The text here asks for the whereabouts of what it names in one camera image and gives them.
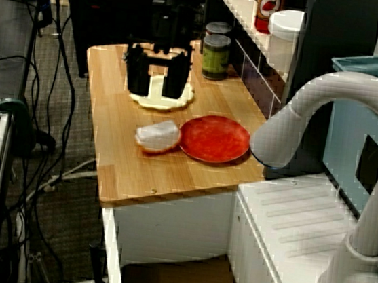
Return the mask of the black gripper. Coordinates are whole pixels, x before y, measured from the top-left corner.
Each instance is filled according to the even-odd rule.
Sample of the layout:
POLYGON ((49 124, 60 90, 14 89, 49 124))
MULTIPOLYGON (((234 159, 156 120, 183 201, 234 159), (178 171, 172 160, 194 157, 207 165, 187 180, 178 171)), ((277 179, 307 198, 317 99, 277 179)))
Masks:
POLYGON ((185 84, 188 80, 189 70, 191 70, 191 58, 193 48, 190 40, 177 41, 165 38, 141 38, 129 37, 128 48, 124 54, 124 61, 127 66, 128 89, 132 94, 147 96, 149 93, 150 76, 149 65, 168 67, 168 72, 164 77, 162 96, 168 98, 180 98, 185 84), (155 55, 148 55, 141 45, 150 44, 149 48, 155 55), (175 49, 181 49, 175 57, 167 59, 159 57, 163 52, 165 55, 173 53, 175 49))

